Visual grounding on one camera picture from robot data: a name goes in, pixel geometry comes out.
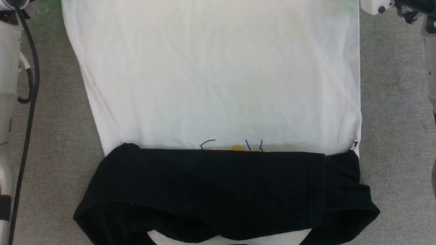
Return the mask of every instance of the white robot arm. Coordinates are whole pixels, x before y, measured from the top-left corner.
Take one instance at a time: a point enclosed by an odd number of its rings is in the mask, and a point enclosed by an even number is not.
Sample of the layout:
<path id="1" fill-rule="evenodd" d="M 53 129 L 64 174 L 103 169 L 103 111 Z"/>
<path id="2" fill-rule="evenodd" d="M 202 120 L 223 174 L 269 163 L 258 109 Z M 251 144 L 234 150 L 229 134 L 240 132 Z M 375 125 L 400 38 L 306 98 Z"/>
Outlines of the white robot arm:
<path id="1" fill-rule="evenodd" d="M 37 56 L 33 40 L 25 16 L 21 9 L 24 9 L 30 0 L 0 0 L 0 245 L 12 244 L 12 238 L 17 215 L 18 198 L 21 186 L 21 179 L 28 144 L 30 141 L 30 128 L 34 105 L 36 102 L 37 82 L 39 81 L 39 71 Z M 35 83 L 31 82 L 33 73 L 29 63 L 20 53 L 21 35 L 26 31 L 35 63 Z M 17 81 L 19 63 L 29 74 L 29 98 L 22 99 L 17 93 Z M 14 173 L 10 164 L 8 147 L 12 123 L 12 115 L 17 103 L 31 103 L 29 121 L 27 126 L 26 140 L 24 146 L 23 160 L 20 167 L 20 175 L 16 185 Z"/>
<path id="2" fill-rule="evenodd" d="M 395 1 L 392 0 L 361 0 L 360 6 L 363 11 L 376 15 L 382 14 L 387 9 L 394 7 Z"/>

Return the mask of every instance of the printed graphic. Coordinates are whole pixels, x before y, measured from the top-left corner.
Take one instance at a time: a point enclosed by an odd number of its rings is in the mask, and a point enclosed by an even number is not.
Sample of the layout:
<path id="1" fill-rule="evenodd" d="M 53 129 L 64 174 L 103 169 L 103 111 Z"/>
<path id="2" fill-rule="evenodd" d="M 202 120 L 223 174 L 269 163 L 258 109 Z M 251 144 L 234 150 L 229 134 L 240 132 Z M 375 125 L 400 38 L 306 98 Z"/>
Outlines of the printed graphic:
<path id="1" fill-rule="evenodd" d="M 200 145 L 200 148 L 201 148 L 202 150 L 204 150 L 204 147 L 207 147 L 207 144 L 208 144 L 208 143 L 210 143 L 210 142 L 214 142 L 214 141 L 216 141 L 216 140 L 215 140 L 215 139 L 212 139 L 212 140 L 206 140 L 206 141 L 204 141 L 204 142 Z M 248 140 L 245 140 L 245 146 L 240 146 L 240 145 L 232 146 L 229 150 L 235 150 L 235 151 L 247 151 L 247 149 L 248 149 L 248 151 L 258 151 L 258 152 L 263 152 L 263 148 L 262 148 L 262 146 L 263 146 L 263 140 L 260 140 L 259 147 L 258 147 L 258 148 L 253 148 L 253 150 L 252 150 L 250 144 L 248 143 Z"/>

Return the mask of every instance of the black screw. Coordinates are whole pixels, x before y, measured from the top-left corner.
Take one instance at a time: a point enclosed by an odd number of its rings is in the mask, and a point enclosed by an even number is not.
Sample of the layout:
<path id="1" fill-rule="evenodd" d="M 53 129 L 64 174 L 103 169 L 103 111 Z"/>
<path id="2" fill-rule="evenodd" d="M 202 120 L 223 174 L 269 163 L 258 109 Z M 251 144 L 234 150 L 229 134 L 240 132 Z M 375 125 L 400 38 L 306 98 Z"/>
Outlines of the black screw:
<path id="1" fill-rule="evenodd" d="M 380 8 L 378 8 L 378 12 L 379 13 L 384 13 L 386 11 L 386 8 L 385 7 L 383 7 L 383 6 L 381 6 Z"/>

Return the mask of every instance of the black fabric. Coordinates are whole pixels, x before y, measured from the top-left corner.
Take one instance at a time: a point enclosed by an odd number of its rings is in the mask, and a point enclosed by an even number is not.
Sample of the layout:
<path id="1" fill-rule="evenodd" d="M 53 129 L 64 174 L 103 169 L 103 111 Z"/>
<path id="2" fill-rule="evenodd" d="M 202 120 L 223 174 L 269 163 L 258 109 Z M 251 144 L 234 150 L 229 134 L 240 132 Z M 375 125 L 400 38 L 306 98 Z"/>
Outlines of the black fabric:
<path id="1" fill-rule="evenodd" d="M 245 240 L 313 228 L 303 244 L 354 239 L 379 214 L 353 151 L 153 150 L 123 144 L 99 165 L 74 219 L 96 245 Z"/>
<path id="2" fill-rule="evenodd" d="M 11 202 L 9 195 L 0 195 L 0 220 L 10 221 Z"/>

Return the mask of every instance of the white plastic casing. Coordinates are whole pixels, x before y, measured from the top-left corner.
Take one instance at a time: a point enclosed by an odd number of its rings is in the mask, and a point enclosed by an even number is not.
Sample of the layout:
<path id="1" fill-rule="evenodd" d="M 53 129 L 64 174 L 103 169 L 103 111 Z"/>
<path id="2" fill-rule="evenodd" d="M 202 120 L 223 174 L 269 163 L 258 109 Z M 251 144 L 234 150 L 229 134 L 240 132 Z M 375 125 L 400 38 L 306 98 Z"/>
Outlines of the white plastic casing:
<path id="1" fill-rule="evenodd" d="M 384 7 L 385 9 L 393 7 L 393 3 L 392 0 L 360 0 L 360 6 L 363 11 L 372 15 L 378 14 L 380 7 Z"/>
<path id="2" fill-rule="evenodd" d="M 0 21 L 0 144 L 9 139 L 9 124 L 16 105 L 22 29 Z"/>
<path id="3" fill-rule="evenodd" d="M 30 0 L 18 0 L 21 9 L 24 9 L 29 2 Z M 0 10 L 14 10 L 14 7 L 11 6 L 7 0 L 0 0 Z"/>

